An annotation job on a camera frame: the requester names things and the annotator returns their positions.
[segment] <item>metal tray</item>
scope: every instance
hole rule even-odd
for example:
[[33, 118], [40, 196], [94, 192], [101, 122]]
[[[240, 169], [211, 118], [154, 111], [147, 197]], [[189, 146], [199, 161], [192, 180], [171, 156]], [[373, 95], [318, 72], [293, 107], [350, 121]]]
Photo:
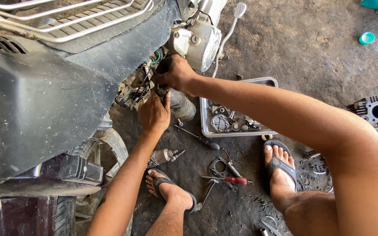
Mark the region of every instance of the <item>metal tray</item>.
[[[239, 82], [245, 82], [245, 83], [256, 83], [256, 84], [263, 84], [268, 85], [272, 87], [278, 88], [278, 82], [276, 79], [272, 77], [263, 77], [263, 78], [252, 78], [252, 79], [246, 79], [246, 80], [240, 80]], [[269, 134], [277, 134], [277, 132], [268, 129], [263, 128], [260, 130], [252, 130], [252, 131], [238, 131], [238, 132], [230, 132], [230, 133], [217, 133], [217, 131], [213, 128], [211, 125], [211, 119], [208, 114], [209, 109], [209, 100], [203, 97], [199, 98], [200, 101], [200, 109], [201, 109], [201, 129], [202, 133], [205, 137], [208, 138], [217, 138], [217, 137], [235, 137], [235, 136], [252, 136], [252, 135], [269, 135]], [[238, 113], [236, 117], [243, 117], [244, 115]]]

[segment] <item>mechanic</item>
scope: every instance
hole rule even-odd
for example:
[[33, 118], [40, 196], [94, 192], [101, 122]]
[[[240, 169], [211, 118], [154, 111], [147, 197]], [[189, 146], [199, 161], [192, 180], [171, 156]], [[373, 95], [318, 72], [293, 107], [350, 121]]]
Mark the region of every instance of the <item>mechanic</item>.
[[[272, 175], [272, 201], [293, 235], [378, 234], [378, 133], [369, 123], [295, 92], [197, 75], [178, 55], [165, 58], [163, 63], [168, 64], [168, 72], [157, 75], [156, 82], [235, 109], [325, 157], [334, 195], [296, 192], [289, 150], [278, 141], [264, 147], [265, 165]], [[109, 186], [88, 235], [124, 234], [150, 154], [170, 124], [169, 106], [170, 92], [163, 103], [152, 92], [139, 109], [142, 135]], [[146, 176], [148, 191], [167, 201], [148, 236], [183, 235], [184, 213], [194, 209], [192, 196], [164, 177], [152, 169]]]

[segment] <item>hand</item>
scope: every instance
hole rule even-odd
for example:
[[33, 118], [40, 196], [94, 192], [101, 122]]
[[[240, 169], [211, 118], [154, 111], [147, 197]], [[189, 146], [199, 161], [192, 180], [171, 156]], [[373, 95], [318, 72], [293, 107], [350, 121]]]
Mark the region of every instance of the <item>hand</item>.
[[192, 95], [188, 84], [198, 75], [181, 56], [175, 54], [164, 58], [157, 67], [157, 74], [153, 80], [159, 84]]
[[168, 91], [161, 103], [160, 97], [152, 89], [151, 97], [138, 107], [138, 117], [143, 133], [162, 134], [168, 128], [170, 125], [170, 97], [171, 93]]

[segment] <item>chrome luggage rack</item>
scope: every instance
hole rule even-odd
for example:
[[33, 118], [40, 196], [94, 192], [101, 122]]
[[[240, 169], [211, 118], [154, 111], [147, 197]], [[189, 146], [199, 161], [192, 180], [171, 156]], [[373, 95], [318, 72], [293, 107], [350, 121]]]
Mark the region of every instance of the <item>chrome luggage rack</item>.
[[[145, 12], [149, 12], [154, 5], [153, 0], [147, 0], [142, 3], [142, 5], [137, 3], [135, 0], [129, 0], [128, 3], [114, 0], [105, 3], [100, 7], [97, 7], [97, 11], [86, 11], [84, 13], [77, 14], [75, 16], [71, 16], [66, 19], [58, 20], [36, 28], [23, 24], [22, 22], [43, 18], [45, 16], [47, 17], [54, 13], [83, 7], [89, 4], [105, 2], [105, 0], [88, 0], [85, 2], [63, 6], [41, 13], [34, 13], [29, 16], [16, 16], [10, 13], [10, 11], [16, 12], [17, 10], [56, 1], [58, 0], [31, 0], [12, 5], [0, 4], [0, 29], [12, 32], [15, 35], [19, 35], [27, 39], [41, 40], [48, 43], [59, 44], [80, 38], [98, 30], [102, 30], [115, 24], [119, 24], [126, 20], [135, 18]], [[102, 16], [106, 16], [104, 17], [104, 20], [97, 18]]]

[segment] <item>motorcycle engine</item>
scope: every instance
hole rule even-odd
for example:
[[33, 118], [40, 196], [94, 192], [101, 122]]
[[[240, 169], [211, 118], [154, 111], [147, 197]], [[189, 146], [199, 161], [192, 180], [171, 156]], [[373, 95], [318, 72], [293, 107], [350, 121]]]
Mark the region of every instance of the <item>motorcycle engine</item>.
[[199, 10], [187, 20], [186, 26], [175, 25], [166, 47], [171, 54], [179, 54], [194, 69], [205, 72], [214, 61], [221, 42], [217, 28], [226, 0], [202, 0]]

